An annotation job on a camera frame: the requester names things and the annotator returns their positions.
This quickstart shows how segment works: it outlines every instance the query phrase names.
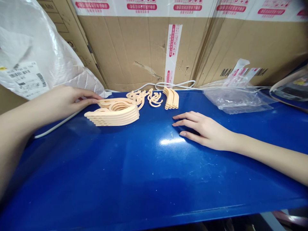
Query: barcode label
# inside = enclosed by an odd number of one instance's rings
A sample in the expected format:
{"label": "barcode label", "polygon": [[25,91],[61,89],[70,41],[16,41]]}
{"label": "barcode label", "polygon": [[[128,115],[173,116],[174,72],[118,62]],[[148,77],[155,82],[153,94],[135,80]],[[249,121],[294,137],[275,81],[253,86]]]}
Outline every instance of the barcode label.
{"label": "barcode label", "polygon": [[49,90],[35,61],[20,62],[14,69],[1,70],[1,74],[4,73],[11,83],[16,84],[14,92],[26,99],[34,99]]}
{"label": "barcode label", "polygon": [[10,74],[9,76],[11,76],[13,78],[13,77],[17,77],[17,76],[20,76],[20,75],[25,75],[27,73],[30,73],[30,71],[29,70],[25,70],[25,71],[22,71],[22,72],[16,72],[14,74]]}
{"label": "barcode label", "polygon": [[36,75],[37,75],[37,76],[39,77],[39,79],[42,81],[43,87],[46,87],[47,84],[46,84],[46,82],[45,82],[43,76],[41,75],[41,73],[37,73]]}

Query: cardboard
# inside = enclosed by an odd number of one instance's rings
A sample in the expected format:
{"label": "cardboard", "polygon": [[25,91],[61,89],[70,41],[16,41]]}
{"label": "cardboard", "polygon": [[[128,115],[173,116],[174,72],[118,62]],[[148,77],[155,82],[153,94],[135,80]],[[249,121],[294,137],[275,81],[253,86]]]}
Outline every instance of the cardboard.
{"label": "cardboard", "polygon": [[226,78],[237,61],[271,85],[308,58],[300,1],[72,0],[108,89],[167,79],[168,27],[182,25],[174,83]]}
{"label": "cardboard", "polygon": [[74,7],[70,0],[38,0],[38,3],[46,11],[55,24],[58,33],[76,52],[83,65],[88,68],[106,88],[91,47],[79,23]]}
{"label": "cardboard", "polygon": [[240,58],[250,61],[247,73],[260,68],[252,84],[273,85],[308,58],[305,22],[215,19],[214,24],[196,72],[197,86],[228,77]]}
{"label": "cardboard", "polygon": [[2,85],[0,85],[0,100],[0,115],[27,102],[25,98],[16,95]]}
{"label": "cardboard", "polygon": [[208,18],[79,16],[109,89],[165,81],[170,24],[183,25],[174,83],[193,79]]}

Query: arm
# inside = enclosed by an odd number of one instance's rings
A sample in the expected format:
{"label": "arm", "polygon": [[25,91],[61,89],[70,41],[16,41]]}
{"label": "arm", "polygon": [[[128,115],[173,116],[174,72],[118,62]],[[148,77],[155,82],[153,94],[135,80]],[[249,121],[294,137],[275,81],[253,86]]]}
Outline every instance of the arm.
{"label": "arm", "polygon": [[173,126],[184,125],[200,133],[182,131],[181,136],[215,150],[251,157],[308,186],[308,155],[234,133],[200,113],[186,112],[173,118],[183,119]]}
{"label": "arm", "polygon": [[[89,97],[78,103],[80,97]],[[66,118],[102,99],[90,90],[58,86],[0,115],[0,199],[14,173],[29,137],[40,127]]]}

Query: blue table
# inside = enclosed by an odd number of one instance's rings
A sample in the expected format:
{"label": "blue table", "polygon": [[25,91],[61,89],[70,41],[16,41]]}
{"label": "blue table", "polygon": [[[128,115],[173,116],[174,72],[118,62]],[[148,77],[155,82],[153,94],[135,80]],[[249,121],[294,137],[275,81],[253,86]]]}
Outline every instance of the blue table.
{"label": "blue table", "polygon": [[308,205],[300,183],[183,139],[183,128],[172,127],[172,116],[193,110],[307,153],[307,114],[274,103],[272,110],[228,115],[199,91],[179,95],[178,110],[145,103],[140,119],[122,127],[94,126],[83,116],[98,108],[92,105],[34,140],[2,203],[1,230],[137,230]]}

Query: white cable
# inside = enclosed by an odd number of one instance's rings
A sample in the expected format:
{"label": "white cable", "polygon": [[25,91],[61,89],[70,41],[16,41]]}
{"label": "white cable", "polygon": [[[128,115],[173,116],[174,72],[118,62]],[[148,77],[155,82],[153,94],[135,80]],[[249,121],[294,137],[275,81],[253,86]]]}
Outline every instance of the white cable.
{"label": "white cable", "polygon": [[[183,86],[184,84],[187,83],[193,83],[190,87],[187,86]],[[178,83],[178,84],[171,84],[171,83],[166,83],[166,82],[158,82],[158,83],[146,83],[145,85],[143,85],[142,87],[138,88],[137,90],[134,90],[134,92],[139,91],[140,89],[151,85],[154,86],[156,90],[160,91],[160,89],[158,89],[157,87],[165,87],[166,85],[168,85],[169,87],[181,87],[181,88],[185,88],[185,89],[190,89],[190,90],[202,90],[201,88],[193,88],[192,86],[194,86],[196,83],[195,80],[189,80],[183,83]],[[243,92],[248,92],[248,93],[257,93],[260,90],[263,89],[270,89],[270,87],[266,87],[266,86],[259,86],[259,87],[255,87],[255,86],[246,86],[246,87],[207,87],[206,89],[217,89],[217,88],[235,88],[239,91],[243,91]],[[256,91],[248,91],[248,90],[243,90],[242,88],[260,88]]]}
{"label": "white cable", "polygon": [[[186,87],[186,86],[183,86],[184,84],[187,84],[187,83],[192,83],[192,85],[190,87]],[[202,90],[201,88],[193,88],[192,86],[194,86],[196,83],[195,80],[189,80],[189,81],[186,81],[186,82],[183,82],[183,83],[178,83],[178,84],[171,84],[171,83],[166,83],[166,82],[158,82],[158,83],[147,83],[145,85],[143,85],[142,87],[138,88],[137,90],[135,90],[134,92],[136,91],[139,91],[141,90],[142,88],[148,86],[148,85],[151,85],[151,86],[154,86],[155,89],[157,91],[161,91],[160,89],[158,89],[157,87],[165,87],[166,85],[168,85],[169,87],[181,87],[181,88],[184,88],[184,89],[177,89],[177,90]],[[270,87],[266,87],[266,86],[260,86],[260,87],[254,87],[254,86],[246,86],[246,87],[208,87],[206,89],[217,89],[217,88],[238,88],[237,90],[239,91],[243,91],[243,92],[248,92],[248,93],[257,93],[258,91],[262,90],[262,89],[270,89]],[[260,88],[256,91],[248,91],[248,90],[243,90],[241,88]],[[109,90],[109,89],[106,89],[105,91],[109,91],[109,92],[119,92],[119,91],[114,91],[114,90]],[[78,112],[75,112],[74,114],[72,114],[70,117],[66,118],[65,120],[63,120],[62,122],[58,123],[56,126],[52,127],[51,129],[49,129],[48,131],[40,134],[40,135],[37,135],[35,136],[34,138],[37,139],[37,138],[41,138],[49,133],[51,133],[53,130],[57,129],[58,127],[60,127],[62,124],[66,123],[67,121],[69,121],[70,119],[72,119],[75,115],[77,115],[79,112],[81,112],[83,109],[79,110]]]}
{"label": "white cable", "polygon": [[62,122],[58,123],[56,126],[52,127],[51,129],[49,129],[48,131],[40,134],[40,135],[36,135],[34,138],[41,138],[49,133],[51,133],[53,130],[57,129],[58,127],[60,127],[62,124],[66,123],[67,121],[69,121],[70,119],[72,119],[75,115],[77,115],[79,112],[81,112],[83,109],[79,110],[78,112],[75,112],[74,114],[72,114],[70,117],[67,117],[65,120],[63,120]]}

